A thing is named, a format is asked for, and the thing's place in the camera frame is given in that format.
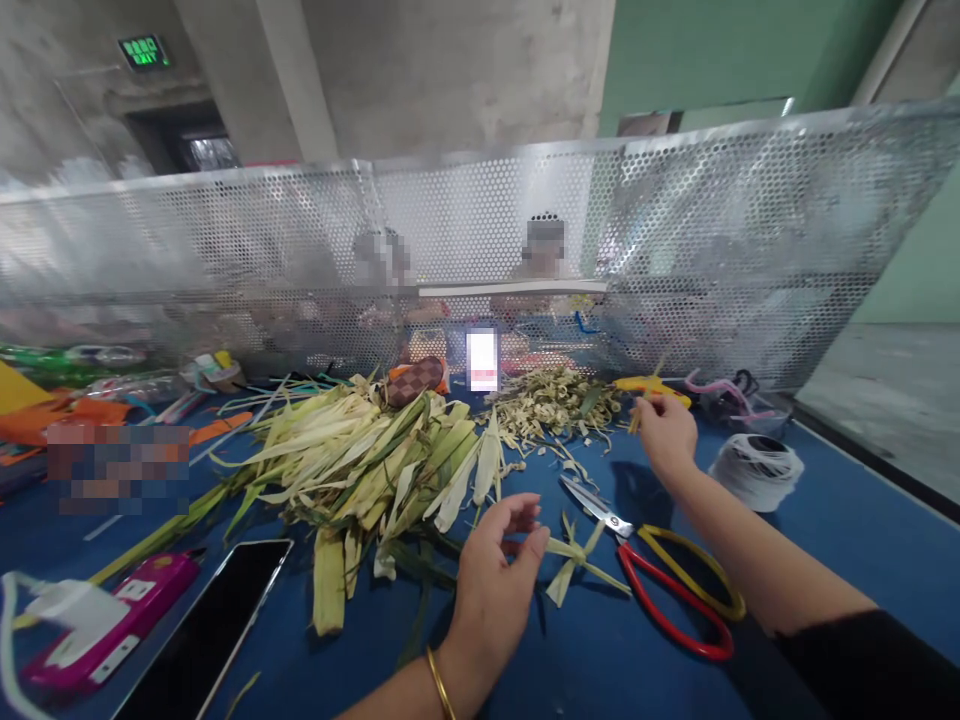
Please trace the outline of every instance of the black smartphone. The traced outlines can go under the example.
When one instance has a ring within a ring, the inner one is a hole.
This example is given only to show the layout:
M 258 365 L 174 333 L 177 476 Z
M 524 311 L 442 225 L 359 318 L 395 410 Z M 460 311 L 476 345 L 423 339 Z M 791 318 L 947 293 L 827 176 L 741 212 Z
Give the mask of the black smartphone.
M 292 545 L 292 540 L 263 540 L 234 547 L 114 720 L 200 718 Z

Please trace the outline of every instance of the black sleeve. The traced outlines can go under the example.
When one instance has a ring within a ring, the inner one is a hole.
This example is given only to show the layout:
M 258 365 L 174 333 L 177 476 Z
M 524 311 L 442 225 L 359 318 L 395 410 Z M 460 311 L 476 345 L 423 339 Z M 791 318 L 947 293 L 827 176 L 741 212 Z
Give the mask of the black sleeve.
M 882 610 L 776 643 L 836 718 L 960 717 L 960 670 Z

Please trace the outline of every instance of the scissor blade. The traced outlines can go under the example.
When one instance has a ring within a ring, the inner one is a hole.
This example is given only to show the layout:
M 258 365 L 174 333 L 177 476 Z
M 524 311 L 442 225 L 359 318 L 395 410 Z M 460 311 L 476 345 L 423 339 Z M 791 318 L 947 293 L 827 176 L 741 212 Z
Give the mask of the scissor blade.
M 633 534 L 633 525 L 624 522 L 619 517 L 610 512 L 608 508 L 596 495 L 589 492 L 578 483 L 571 482 L 565 477 L 560 478 L 560 483 L 573 495 L 573 497 L 597 520 L 603 520 L 604 524 L 617 535 L 629 538 Z

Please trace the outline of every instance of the green exit sign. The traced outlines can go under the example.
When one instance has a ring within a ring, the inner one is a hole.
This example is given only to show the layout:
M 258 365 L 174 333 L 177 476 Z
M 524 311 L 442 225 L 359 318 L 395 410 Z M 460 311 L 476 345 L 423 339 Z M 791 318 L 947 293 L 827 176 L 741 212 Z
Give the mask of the green exit sign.
M 162 70 L 170 67 L 170 58 L 163 51 L 156 35 L 141 35 L 118 42 L 127 64 L 134 72 Z

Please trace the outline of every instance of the woman's right hand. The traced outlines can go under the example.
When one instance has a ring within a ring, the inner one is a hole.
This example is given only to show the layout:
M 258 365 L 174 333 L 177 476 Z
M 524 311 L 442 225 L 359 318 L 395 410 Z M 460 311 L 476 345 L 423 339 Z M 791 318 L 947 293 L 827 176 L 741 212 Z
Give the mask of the woman's right hand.
M 658 477 L 696 468 L 697 421 L 673 395 L 638 397 L 634 412 L 640 413 L 640 438 Z

